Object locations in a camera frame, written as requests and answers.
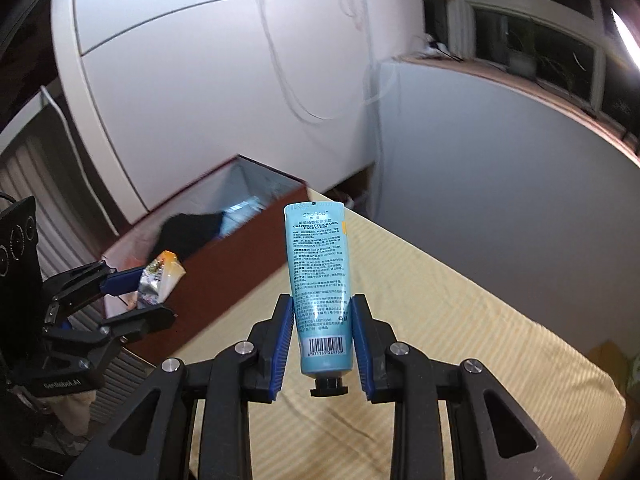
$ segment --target hand cream tube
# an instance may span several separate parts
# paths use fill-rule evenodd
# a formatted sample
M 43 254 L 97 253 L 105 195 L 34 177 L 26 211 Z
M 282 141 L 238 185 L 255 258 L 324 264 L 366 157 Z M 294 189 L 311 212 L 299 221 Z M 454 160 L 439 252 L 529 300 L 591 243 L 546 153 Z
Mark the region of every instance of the hand cream tube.
M 353 367 L 344 205 L 289 204 L 284 216 L 300 369 L 316 380 L 313 397 L 343 395 L 342 375 Z

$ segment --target metal screw head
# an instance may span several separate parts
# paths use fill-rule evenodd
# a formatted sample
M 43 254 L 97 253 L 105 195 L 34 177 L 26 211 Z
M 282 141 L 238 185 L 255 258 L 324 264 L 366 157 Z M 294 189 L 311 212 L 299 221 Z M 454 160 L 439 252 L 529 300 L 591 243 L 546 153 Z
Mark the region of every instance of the metal screw head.
M 479 374 L 482 371 L 482 363 L 478 359 L 467 359 L 464 366 L 470 374 Z
M 175 357 L 169 357 L 162 361 L 162 370 L 165 372 L 175 372 L 178 368 L 180 368 L 180 361 Z
M 236 343 L 234 350 L 240 355 L 250 354 L 254 351 L 254 344 L 251 341 L 241 341 Z
M 389 347 L 393 355 L 407 355 L 409 353 L 409 345 L 406 343 L 395 342 Z

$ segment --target blue gripper pad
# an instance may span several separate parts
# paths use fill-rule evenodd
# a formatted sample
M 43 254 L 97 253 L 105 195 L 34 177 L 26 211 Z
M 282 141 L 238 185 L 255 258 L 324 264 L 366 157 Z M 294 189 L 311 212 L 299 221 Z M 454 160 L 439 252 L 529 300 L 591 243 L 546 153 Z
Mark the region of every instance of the blue gripper pad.
M 373 361 L 369 350 L 367 335 L 365 334 L 363 316 L 360 312 L 359 301 L 353 296 L 350 301 L 350 312 L 353 330 L 353 347 L 356 350 L 358 371 L 360 372 L 360 384 L 367 400 L 371 400 L 375 391 L 373 383 Z
M 293 331 L 293 298 L 289 296 L 287 306 L 282 317 L 282 323 L 278 331 L 278 338 L 271 360 L 271 380 L 269 382 L 269 396 L 271 400 L 276 400 L 276 395 L 282 389 L 284 370 L 287 365 L 287 355 L 291 343 L 291 333 Z
M 137 267 L 110 274 L 100 285 L 100 292 L 110 296 L 119 296 L 138 290 L 143 270 L 145 270 L 145 267 Z

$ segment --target barcode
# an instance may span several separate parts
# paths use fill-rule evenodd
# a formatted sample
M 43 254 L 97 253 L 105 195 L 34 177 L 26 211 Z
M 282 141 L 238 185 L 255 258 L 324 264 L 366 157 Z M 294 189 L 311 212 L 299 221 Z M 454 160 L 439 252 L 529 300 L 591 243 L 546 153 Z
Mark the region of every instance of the barcode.
M 344 343 L 342 336 L 316 337 L 305 341 L 303 345 L 307 355 L 343 354 Z

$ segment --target black tube cap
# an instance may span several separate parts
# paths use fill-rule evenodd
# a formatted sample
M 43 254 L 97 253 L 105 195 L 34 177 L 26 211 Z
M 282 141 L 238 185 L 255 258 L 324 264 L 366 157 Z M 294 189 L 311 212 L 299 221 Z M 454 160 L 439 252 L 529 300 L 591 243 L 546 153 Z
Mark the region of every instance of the black tube cap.
M 342 386 L 342 377 L 328 377 L 316 379 L 316 387 L 311 390 L 312 397 L 337 397 L 349 392 L 346 386 Z

